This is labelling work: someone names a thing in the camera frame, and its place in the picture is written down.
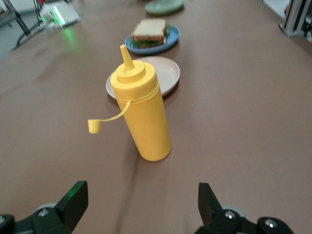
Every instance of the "plate rim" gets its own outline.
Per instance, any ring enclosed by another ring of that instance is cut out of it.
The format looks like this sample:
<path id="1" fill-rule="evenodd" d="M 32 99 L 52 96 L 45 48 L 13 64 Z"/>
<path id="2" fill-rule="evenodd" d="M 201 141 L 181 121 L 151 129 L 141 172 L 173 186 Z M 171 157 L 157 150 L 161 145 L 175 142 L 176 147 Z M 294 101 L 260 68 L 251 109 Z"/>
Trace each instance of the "plate rim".
<path id="1" fill-rule="evenodd" d="M 152 48 L 137 49 L 137 48 L 132 48 L 132 47 L 128 46 L 128 42 L 129 42 L 130 36 L 131 36 L 131 35 L 128 35 L 125 39 L 125 45 L 126 45 L 127 49 L 130 50 L 131 52 L 133 52 L 135 54 L 141 54 L 141 55 L 152 55 L 152 54 L 156 54 L 156 53 L 166 51 L 167 49 L 170 49 L 172 46 L 174 46 L 180 38 L 179 28 L 174 26 L 174 25 L 170 25 L 170 27 L 172 27 L 173 30 L 176 31 L 176 38 L 174 38 L 171 43 L 155 46 Z"/>
<path id="2" fill-rule="evenodd" d="M 145 59 L 161 59 L 161 60 L 164 59 L 164 60 L 170 60 L 171 63 L 177 68 L 178 74 L 177 74 L 176 77 L 175 77 L 175 82 L 174 82 L 174 84 L 173 84 L 172 87 L 170 87 L 166 92 L 161 92 L 161 95 L 164 97 L 164 96 L 166 96 L 168 93 L 170 93 L 171 90 L 173 90 L 173 88 L 176 86 L 176 84 L 177 84 L 178 81 L 180 80 L 181 70 L 180 70 L 179 65 L 178 65 L 175 61 L 173 61 L 172 59 L 167 58 L 167 57 L 162 57 L 162 56 L 140 57 L 140 58 L 137 58 L 137 59 L 135 59 L 135 60 L 140 60 L 140 61 L 141 61 L 141 59 L 142 59 L 142 60 L 145 60 Z M 109 81 L 111 80 L 111 76 L 112 76 L 112 74 L 113 74 L 115 71 L 116 71 L 116 69 L 108 76 L 108 78 L 107 78 L 107 80 L 106 80 L 106 85 L 105 85 L 105 87 L 106 87 L 106 91 L 107 91 L 108 95 L 111 96 L 113 99 L 116 100 L 115 94 L 114 94 L 114 96 L 113 96 L 113 95 L 108 91 L 108 85 L 110 84 Z"/>
<path id="3" fill-rule="evenodd" d="M 145 10 L 149 13 L 149 14 L 152 14 L 152 15 L 160 15 L 160 14 L 168 14 L 170 12 L 174 12 L 176 11 L 177 9 L 183 7 L 185 5 L 185 0 L 172 0 L 172 1 L 176 1 L 179 3 L 179 5 L 177 5 L 177 7 L 175 8 L 169 8 L 169 9 L 166 9 L 166 10 L 156 10 L 156 11 L 151 11 L 151 10 L 148 10 L 147 8 L 150 6 L 150 5 L 153 5 L 155 4 L 156 2 L 164 2 L 164 0 L 152 0 L 148 3 L 145 4 Z"/>

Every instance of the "blue plate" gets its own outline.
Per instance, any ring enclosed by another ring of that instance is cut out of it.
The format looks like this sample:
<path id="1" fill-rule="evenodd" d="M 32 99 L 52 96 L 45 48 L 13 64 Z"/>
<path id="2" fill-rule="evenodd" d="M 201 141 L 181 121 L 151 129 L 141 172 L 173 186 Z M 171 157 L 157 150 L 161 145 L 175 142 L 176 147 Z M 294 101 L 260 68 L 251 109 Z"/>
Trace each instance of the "blue plate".
<path id="1" fill-rule="evenodd" d="M 177 27 L 170 25 L 170 35 L 167 37 L 166 44 L 155 46 L 152 48 L 138 49 L 135 45 L 131 43 L 130 36 L 128 36 L 125 40 L 125 45 L 128 48 L 128 50 L 136 54 L 140 55 L 157 54 L 173 47 L 175 43 L 179 40 L 179 36 L 180 30 Z"/>

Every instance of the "bottle cap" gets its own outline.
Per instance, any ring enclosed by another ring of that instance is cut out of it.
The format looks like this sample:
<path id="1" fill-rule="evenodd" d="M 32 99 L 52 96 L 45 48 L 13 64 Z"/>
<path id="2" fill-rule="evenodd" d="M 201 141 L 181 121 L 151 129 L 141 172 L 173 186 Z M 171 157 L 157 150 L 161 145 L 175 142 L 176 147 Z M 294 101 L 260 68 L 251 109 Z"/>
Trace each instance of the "bottle cap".
<path id="1" fill-rule="evenodd" d="M 120 49 L 124 63 L 111 76 L 116 99 L 135 101 L 147 97 L 159 85 L 155 68 L 149 63 L 132 60 L 125 45 Z"/>

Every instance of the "sandwich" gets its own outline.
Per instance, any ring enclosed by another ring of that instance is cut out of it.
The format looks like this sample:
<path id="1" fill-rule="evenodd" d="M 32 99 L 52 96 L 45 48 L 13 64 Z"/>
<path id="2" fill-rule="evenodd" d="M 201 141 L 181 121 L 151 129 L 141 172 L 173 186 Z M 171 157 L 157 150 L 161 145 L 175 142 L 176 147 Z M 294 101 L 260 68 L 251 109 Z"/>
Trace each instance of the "sandwich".
<path id="1" fill-rule="evenodd" d="M 170 25 L 164 19 L 143 19 L 131 34 L 131 43 L 139 49 L 167 43 Z"/>

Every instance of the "green plate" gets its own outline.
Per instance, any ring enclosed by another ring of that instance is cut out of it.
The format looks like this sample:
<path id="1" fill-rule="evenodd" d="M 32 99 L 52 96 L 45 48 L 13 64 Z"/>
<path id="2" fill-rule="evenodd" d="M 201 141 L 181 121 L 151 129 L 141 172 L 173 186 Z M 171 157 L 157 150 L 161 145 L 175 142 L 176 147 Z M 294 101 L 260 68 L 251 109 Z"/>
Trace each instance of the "green plate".
<path id="1" fill-rule="evenodd" d="M 154 0 L 145 5 L 145 9 L 152 15 L 164 15 L 175 12 L 184 6 L 185 0 Z"/>

